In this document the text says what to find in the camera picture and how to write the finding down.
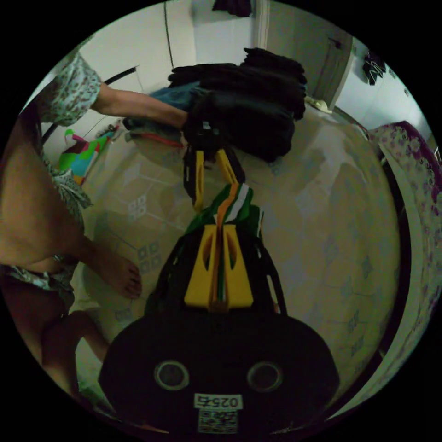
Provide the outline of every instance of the woman's arm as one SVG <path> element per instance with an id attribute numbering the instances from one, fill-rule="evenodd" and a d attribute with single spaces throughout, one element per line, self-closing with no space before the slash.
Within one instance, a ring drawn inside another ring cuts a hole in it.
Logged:
<path id="1" fill-rule="evenodd" d="M 146 118 L 181 129 L 187 112 L 167 105 L 143 93 L 112 89 L 102 83 L 92 109 L 103 115 Z"/>

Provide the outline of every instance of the camera lens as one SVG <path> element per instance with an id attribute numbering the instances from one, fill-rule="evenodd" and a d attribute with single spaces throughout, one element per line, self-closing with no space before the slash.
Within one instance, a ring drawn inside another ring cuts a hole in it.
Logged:
<path id="1" fill-rule="evenodd" d="M 282 370 L 273 362 L 259 362 L 247 373 L 247 383 L 252 390 L 269 393 L 282 383 Z"/>
<path id="2" fill-rule="evenodd" d="M 189 384 L 189 372 L 178 361 L 163 361 L 155 367 L 155 381 L 165 390 L 182 390 Z"/>

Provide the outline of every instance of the door handle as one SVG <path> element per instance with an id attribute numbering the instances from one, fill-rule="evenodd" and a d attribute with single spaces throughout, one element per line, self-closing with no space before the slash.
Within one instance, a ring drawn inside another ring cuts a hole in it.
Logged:
<path id="1" fill-rule="evenodd" d="M 331 37 L 327 37 L 327 38 L 335 44 L 336 49 L 342 48 L 342 43 L 340 41 L 335 40 L 334 38 L 331 38 Z"/>

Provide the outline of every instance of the label sticker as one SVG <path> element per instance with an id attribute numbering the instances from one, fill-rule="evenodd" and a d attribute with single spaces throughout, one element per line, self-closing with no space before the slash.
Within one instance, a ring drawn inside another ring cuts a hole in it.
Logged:
<path id="1" fill-rule="evenodd" d="M 196 393 L 194 407 L 199 409 L 198 433 L 235 434 L 238 432 L 238 410 L 243 409 L 241 395 Z"/>
<path id="2" fill-rule="evenodd" d="M 198 433 L 235 434 L 237 432 L 237 411 L 199 410 Z"/>
<path id="3" fill-rule="evenodd" d="M 243 397 L 241 395 L 204 395 L 195 393 L 193 406 L 203 410 L 242 410 Z"/>

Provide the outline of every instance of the woman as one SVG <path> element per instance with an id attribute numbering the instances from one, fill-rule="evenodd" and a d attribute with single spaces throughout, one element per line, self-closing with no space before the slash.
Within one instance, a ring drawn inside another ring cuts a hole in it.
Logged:
<path id="1" fill-rule="evenodd" d="M 0 163 L 0 287 L 31 353 L 81 401 L 75 349 L 82 337 L 99 359 L 107 343 L 84 312 L 68 315 L 79 261 L 122 296 L 141 294 L 138 268 L 84 236 L 81 209 L 91 205 L 71 173 L 45 159 L 41 122 L 69 126 L 89 109 L 181 128 L 186 113 L 141 93 L 105 85 L 76 48 L 45 78 L 21 112 Z"/>
<path id="2" fill-rule="evenodd" d="M 181 128 L 187 114 L 147 95 L 108 87 L 78 51 L 65 63 L 21 113 L 2 158 L 0 263 L 8 266 L 7 274 L 58 291 L 69 304 L 70 279 L 81 261 L 134 299 L 141 294 L 138 268 L 83 235 L 80 206 L 91 202 L 70 173 L 55 171 L 45 159 L 40 122 L 70 126 L 94 109 Z"/>

